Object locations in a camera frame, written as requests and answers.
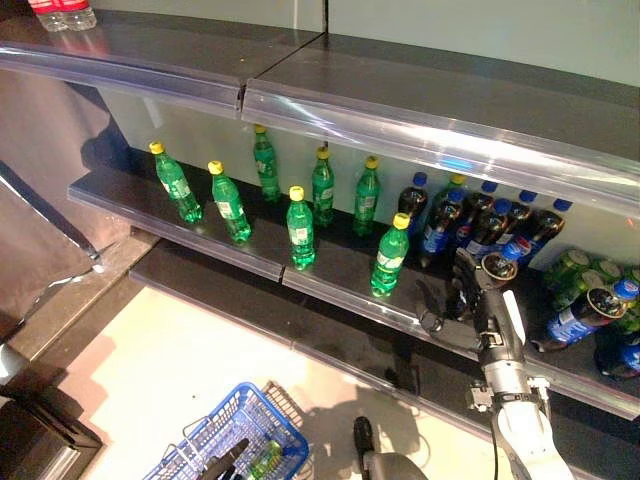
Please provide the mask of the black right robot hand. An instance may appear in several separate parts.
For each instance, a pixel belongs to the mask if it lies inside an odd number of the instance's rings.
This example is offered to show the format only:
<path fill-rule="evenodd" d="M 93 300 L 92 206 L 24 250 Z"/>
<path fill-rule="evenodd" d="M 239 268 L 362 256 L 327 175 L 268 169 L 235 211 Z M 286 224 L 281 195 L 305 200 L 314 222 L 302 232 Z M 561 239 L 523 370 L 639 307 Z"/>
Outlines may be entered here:
<path fill-rule="evenodd" d="M 429 337 L 475 353 L 482 365 L 522 362 L 524 340 L 514 326 L 519 311 L 508 307 L 503 285 L 481 262 L 459 249 L 443 288 L 422 279 L 415 282 L 417 323 Z"/>

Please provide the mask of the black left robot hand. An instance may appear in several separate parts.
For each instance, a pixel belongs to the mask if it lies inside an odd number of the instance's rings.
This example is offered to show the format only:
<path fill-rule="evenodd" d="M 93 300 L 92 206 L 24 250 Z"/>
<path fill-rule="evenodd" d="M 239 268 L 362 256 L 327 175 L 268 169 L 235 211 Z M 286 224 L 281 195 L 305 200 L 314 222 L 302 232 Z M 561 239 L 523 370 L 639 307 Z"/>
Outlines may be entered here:
<path fill-rule="evenodd" d="M 220 475 L 226 473 L 234 462 L 249 446 L 249 439 L 243 438 L 231 447 L 221 457 L 212 457 L 204 467 L 203 472 L 198 477 L 199 480 L 217 479 Z"/>

